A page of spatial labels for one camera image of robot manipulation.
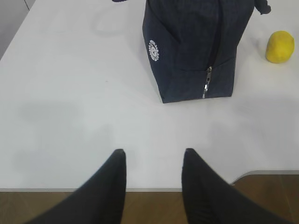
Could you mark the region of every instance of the yellow lemon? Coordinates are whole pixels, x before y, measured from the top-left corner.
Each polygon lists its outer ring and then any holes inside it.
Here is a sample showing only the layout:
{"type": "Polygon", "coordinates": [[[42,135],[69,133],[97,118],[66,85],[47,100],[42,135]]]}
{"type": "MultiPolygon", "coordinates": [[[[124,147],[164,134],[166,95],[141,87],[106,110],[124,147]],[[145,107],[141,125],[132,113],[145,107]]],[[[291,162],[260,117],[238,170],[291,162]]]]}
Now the yellow lemon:
{"type": "Polygon", "coordinates": [[[269,39],[266,58],[272,63],[283,63],[290,59],[295,49],[295,40],[286,31],[277,31],[269,39]]]}

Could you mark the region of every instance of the bag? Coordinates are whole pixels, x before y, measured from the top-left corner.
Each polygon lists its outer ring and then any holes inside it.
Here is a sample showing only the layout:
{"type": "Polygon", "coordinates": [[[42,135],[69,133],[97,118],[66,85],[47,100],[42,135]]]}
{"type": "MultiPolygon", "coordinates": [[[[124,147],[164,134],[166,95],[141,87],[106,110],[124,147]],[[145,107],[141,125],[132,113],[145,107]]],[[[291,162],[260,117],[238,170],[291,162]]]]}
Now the bag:
{"type": "Polygon", "coordinates": [[[142,31],[163,103],[232,95],[237,46],[254,7],[271,11],[267,0],[146,1],[142,31]]]}

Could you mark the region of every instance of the white table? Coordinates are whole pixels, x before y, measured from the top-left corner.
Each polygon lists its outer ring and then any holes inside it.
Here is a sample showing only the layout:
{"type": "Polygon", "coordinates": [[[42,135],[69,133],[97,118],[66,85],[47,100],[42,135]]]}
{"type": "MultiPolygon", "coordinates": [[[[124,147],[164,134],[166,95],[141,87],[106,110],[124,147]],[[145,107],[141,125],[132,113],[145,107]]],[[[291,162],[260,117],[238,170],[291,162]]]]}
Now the white table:
{"type": "Polygon", "coordinates": [[[299,173],[299,51],[264,57],[274,31],[299,42],[299,2],[269,2],[240,42],[233,97],[163,105],[144,0],[37,0],[0,61],[0,189],[75,189],[117,148],[129,190],[180,189],[187,147],[228,182],[299,173]]]}

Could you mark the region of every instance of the bag strap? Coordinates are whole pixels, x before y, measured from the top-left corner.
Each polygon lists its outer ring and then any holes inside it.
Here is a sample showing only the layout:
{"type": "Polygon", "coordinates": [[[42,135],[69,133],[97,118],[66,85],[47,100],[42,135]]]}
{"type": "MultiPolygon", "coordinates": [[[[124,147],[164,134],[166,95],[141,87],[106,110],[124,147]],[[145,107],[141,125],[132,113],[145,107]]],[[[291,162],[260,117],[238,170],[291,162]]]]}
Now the bag strap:
{"type": "Polygon", "coordinates": [[[254,0],[254,5],[261,15],[271,12],[271,6],[268,5],[267,0],[254,0]]]}

